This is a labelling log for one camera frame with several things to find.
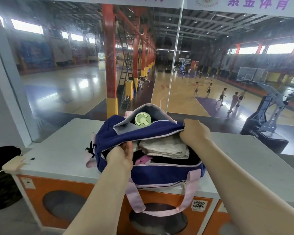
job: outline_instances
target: green bottle cap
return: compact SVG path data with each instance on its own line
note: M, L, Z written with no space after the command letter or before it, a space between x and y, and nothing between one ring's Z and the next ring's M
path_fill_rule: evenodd
M145 112L138 113L135 117L135 124L139 127L145 127L151 124L151 117Z

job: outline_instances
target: bag handle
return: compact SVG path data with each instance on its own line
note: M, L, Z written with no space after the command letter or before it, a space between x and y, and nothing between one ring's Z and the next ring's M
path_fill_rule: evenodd
M171 215L182 212L192 203L192 200L198 189L198 181L200 179L200 175L201 175L200 169L188 172L187 179L186 179L185 195L184 195L183 201L181 205L176 207L175 209L164 210L164 211L145 211L146 206L144 205L144 202L138 192L138 189L131 177L129 178L129 183L126 188L125 194L135 213L145 213L155 217L171 216Z

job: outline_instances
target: beige foam corner protector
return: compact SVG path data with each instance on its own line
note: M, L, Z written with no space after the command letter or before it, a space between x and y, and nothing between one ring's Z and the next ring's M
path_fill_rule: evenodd
M2 166L2 170L9 174L15 174L22 166L25 165L24 157L16 156Z

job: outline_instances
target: white sticker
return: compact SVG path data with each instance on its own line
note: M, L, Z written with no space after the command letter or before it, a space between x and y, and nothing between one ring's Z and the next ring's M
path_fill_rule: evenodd
M218 212L221 212L221 213L227 213L227 210L223 204L223 202L221 203L221 205L219 206L218 208Z
M21 177L21 180L22 180L24 187L26 189L36 189L34 182L31 178Z
M191 209L196 212L204 212L208 201L205 200L193 200Z

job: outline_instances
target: forearm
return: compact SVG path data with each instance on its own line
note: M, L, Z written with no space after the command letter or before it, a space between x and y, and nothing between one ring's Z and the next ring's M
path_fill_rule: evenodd
M242 234L271 234L272 227L278 227L275 230L281 234L291 234L287 231L294 227L294 209L290 205L238 166L210 140L194 146L193 150L207 167L220 198ZM283 224L277 224L277 221L283 221Z
M64 235L115 235L129 177L125 166L109 163Z

